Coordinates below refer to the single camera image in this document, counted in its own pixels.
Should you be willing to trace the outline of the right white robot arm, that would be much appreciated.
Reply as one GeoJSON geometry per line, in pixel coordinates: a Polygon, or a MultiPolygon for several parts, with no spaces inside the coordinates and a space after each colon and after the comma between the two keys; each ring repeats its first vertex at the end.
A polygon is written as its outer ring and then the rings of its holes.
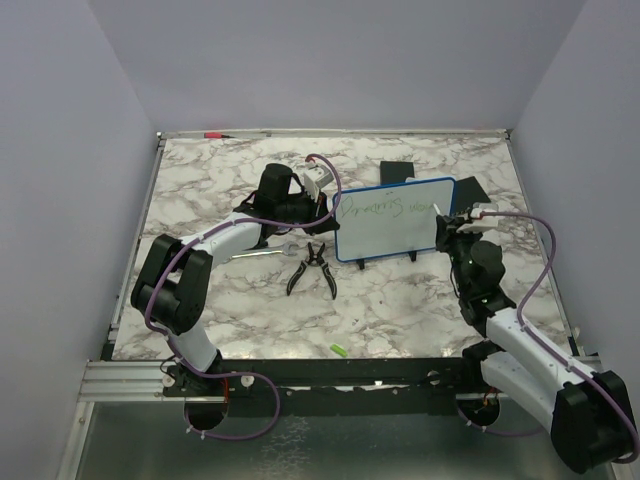
{"type": "Polygon", "coordinates": [[[502,249],[483,238],[501,216],[478,206],[436,217],[436,249],[449,257],[462,317],[483,338],[466,352],[470,360],[459,367],[461,383],[472,391],[489,385],[514,400],[576,473],[636,461],[639,432],[623,379],[567,354],[501,288],[502,249]]]}

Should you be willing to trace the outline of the green marker cap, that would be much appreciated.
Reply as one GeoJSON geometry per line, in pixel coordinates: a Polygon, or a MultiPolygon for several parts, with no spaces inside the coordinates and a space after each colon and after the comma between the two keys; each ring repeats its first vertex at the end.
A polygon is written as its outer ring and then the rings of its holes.
{"type": "Polygon", "coordinates": [[[330,350],[343,358],[346,358],[348,356],[347,352],[337,344],[332,344],[330,346],[330,350]]]}

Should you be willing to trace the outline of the blue framed whiteboard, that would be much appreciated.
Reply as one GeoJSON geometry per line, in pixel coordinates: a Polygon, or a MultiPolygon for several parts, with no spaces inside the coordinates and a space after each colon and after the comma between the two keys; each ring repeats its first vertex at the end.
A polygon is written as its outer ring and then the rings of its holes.
{"type": "Polygon", "coordinates": [[[340,262],[376,259],[435,248],[436,203],[452,213],[456,180],[452,177],[345,190],[335,219],[335,255],[340,262]]]}

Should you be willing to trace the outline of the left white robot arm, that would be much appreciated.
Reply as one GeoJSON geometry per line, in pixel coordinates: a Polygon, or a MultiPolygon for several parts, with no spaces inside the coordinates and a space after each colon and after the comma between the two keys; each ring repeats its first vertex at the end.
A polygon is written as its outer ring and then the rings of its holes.
{"type": "Polygon", "coordinates": [[[315,236],[339,228],[335,212],[341,199],[330,199],[323,191],[341,184],[339,174],[319,154],[306,161],[302,175],[284,164],[268,164],[257,189],[222,222],[183,238],[163,234],[151,244],[131,305],[149,330],[165,338],[188,369],[186,382],[199,394],[214,392],[221,380],[222,354],[201,321],[211,272],[272,236],[293,229],[315,236]]]}

